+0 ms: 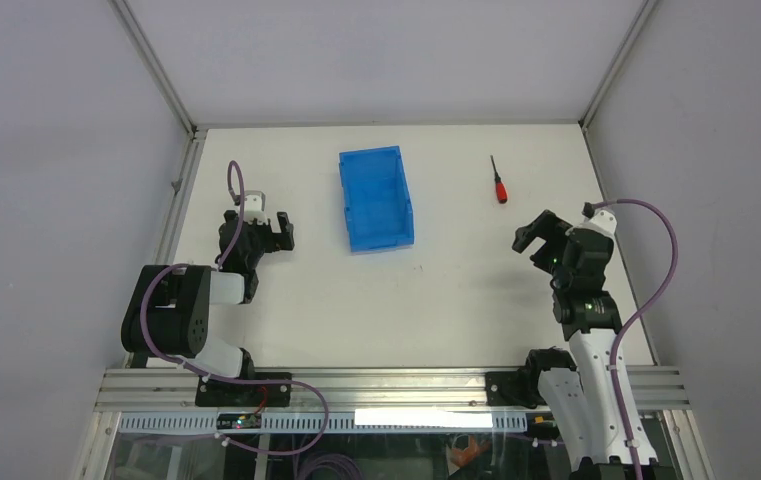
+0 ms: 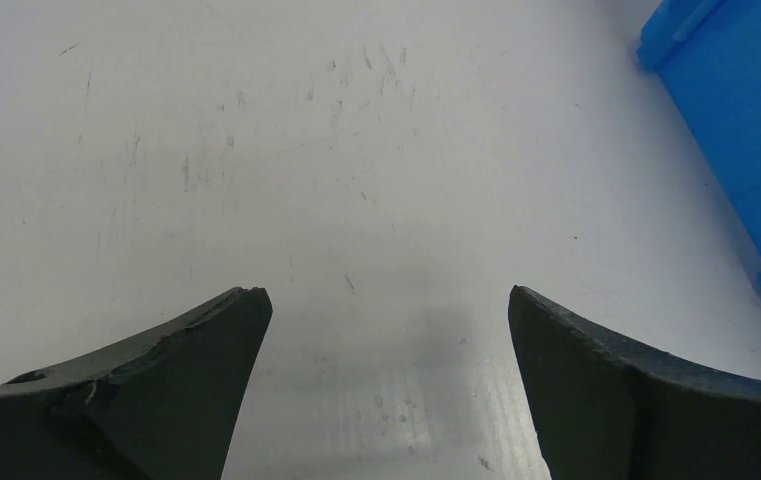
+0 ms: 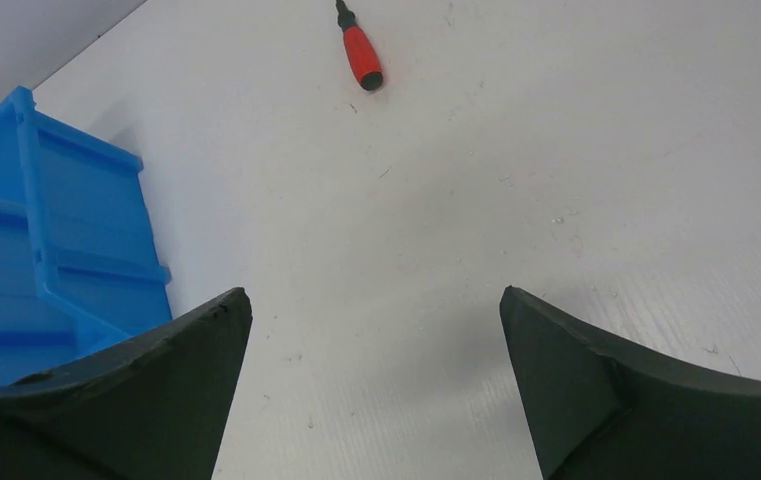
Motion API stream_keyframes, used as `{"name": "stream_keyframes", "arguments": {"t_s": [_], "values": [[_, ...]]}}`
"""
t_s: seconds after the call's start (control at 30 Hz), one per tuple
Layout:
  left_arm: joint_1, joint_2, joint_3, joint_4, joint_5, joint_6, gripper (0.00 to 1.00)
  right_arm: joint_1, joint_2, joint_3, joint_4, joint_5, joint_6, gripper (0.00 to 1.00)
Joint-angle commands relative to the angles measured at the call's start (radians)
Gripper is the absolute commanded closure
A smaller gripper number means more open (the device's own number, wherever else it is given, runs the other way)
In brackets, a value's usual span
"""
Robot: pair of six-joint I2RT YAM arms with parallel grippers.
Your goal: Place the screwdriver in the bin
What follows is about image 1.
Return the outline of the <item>red handled screwdriver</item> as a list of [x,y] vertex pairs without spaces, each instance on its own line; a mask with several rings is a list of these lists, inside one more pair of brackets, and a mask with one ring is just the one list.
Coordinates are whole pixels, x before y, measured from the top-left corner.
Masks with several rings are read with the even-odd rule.
[[493,170],[493,180],[495,185],[496,199],[499,204],[501,205],[506,204],[508,202],[508,193],[502,181],[502,177],[500,176],[497,170],[493,155],[490,156],[490,162],[491,162],[492,170]]

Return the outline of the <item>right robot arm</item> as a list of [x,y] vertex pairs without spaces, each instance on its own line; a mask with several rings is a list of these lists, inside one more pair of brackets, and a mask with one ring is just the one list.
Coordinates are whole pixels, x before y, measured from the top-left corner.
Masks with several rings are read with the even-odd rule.
[[521,372],[527,389],[556,420],[573,479],[674,479],[641,425],[623,358],[626,331],[604,288],[617,221],[589,208],[572,225],[550,210],[520,227],[512,245],[542,246],[533,265],[551,277],[553,312],[567,349],[532,350]]

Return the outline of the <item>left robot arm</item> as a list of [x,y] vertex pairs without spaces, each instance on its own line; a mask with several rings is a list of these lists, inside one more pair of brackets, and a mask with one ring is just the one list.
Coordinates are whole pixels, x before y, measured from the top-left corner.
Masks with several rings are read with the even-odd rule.
[[125,316],[120,338],[129,353],[157,357],[185,367],[205,380],[257,380],[250,353],[209,332],[212,305],[252,302],[259,284],[262,257],[294,249],[294,226],[288,214],[276,214],[279,230],[256,212],[243,223],[228,210],[219,227],[222,268],[182,264],[142,268]]

